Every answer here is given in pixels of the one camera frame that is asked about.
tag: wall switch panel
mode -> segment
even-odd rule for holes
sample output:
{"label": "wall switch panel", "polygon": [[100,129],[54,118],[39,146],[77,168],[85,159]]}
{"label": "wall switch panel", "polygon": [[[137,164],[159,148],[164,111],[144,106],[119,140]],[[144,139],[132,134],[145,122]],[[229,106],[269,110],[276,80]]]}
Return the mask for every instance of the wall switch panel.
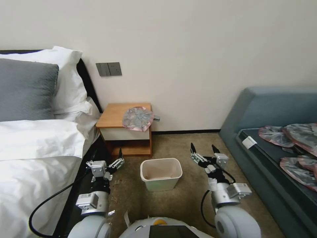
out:
{"label": "wall switch panel", "polygon": [[96,63],[100,77],[110,76],[108,63]]}
{"label": "wall switch panel", "polygon": [[119,62],[108,63],[108,67],[109,67],[110,75],[111,75],[111,76],[122,75],[122,73],[121,73],[121,68],[120,68],[120,63],[119,63]]}
{"label": "wall switch panel", "polygon": [[122,75],[120,63],[96,63],[100,77]]}

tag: white bed sheet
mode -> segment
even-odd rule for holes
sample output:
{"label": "white bed sheet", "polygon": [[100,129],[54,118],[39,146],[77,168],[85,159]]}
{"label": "white bed sheet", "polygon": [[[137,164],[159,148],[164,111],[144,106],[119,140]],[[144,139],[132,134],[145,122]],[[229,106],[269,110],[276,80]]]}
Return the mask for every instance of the white bed sheet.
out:
{"label": "white bed sheet", "polygon": [[[83,155],[99,136],[94,125],[100,113],[91,98],[87,101],[93,105],[90,115],[82,112],[55,115],[56,119],[78,123],[88,133]],[[38,204],[75,180],[81,161],[74,156],[0,161],[1,237],[37,237],[28,228],[29,215]],[[54,232],[69,192],[70,189],[36,212],[33,224],[37,230],[45,234]]]}

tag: beige carpet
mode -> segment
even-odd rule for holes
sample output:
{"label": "beige carpet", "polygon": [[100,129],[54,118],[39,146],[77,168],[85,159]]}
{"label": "beige carpet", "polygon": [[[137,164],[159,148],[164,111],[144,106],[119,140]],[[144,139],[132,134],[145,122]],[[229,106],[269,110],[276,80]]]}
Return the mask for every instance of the beige carpet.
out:
{"label": "beige carpet", "polygon": [[[177,158],[183,169],[183,176],[176,187],[170,191],[148,192],[140,178],[140,164],[145,157],[125,157],[125,164],[114,174],[111,181],[109,210],[115,210],[111,218],[111,238],[118,238],[126,229],[123,215],[128,210],[130,221],[150,217],[170,217],[186,222],[188,225],[218,237],[217,231],[203,221],[200,202],[208,189],[207,175],[190,158],[190,143],[193,142],[201,155],[213,154],[211,144],[230,157],[227,170],[237,182],[246,182],[239,166],[229,154],[226,146],[214,133],[156,135],[153,136],[153,158]],[[252,189],[253,194],[241,201],[241,207],[259,223],[263,238],[284,237],[266,207]],[[214,212],[210,195],[204,203],[204,214],[213,223]]]}

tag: nightstand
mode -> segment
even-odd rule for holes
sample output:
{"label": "nightstand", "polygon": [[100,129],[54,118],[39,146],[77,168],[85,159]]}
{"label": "nightstand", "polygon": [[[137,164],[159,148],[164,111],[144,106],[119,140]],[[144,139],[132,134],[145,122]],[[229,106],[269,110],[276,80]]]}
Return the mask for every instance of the nightstand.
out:
{"label": "nightstand", "polygon": [[96,127],[102,136],[107,149],[113,156],[122,153],[126,155],[152,156],[152,133],[151,127],[145,131],[131,131],[122,125],[125,112],[136,106],[143,106],[151,110],[150,103],[110,103],[107,105]]}

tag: wastebasket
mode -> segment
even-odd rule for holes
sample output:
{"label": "wastebasket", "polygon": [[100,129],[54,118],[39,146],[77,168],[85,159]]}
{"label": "wastebasket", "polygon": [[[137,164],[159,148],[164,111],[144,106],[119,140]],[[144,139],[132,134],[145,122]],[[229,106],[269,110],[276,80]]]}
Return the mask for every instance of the wastebasket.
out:
{"label": "wastebasket", "polygon": [[175,158],[145,160],[140,166],[141,179],[151,192],[171,190],[183,175]]}

